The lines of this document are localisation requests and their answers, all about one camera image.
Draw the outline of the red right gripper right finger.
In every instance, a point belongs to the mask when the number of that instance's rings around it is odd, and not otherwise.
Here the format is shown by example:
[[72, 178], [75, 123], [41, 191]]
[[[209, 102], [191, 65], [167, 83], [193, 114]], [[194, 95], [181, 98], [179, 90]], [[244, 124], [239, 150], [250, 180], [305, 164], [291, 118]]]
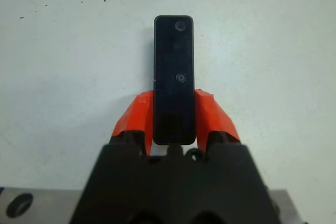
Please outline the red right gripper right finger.
[[197, 146], [206, 152], [213, 143], [240, 143], [231, 118], [216, 102], [214, 95], [195, 90]]

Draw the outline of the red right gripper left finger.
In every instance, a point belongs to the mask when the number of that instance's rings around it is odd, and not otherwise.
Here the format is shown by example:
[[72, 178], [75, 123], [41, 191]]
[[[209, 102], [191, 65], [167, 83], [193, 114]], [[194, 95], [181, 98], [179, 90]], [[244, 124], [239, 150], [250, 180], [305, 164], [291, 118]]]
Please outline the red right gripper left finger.
[[150, 155], [153, 142], [153, 91], [138, 94], [117, 121], [112, 144], [134, 144]]

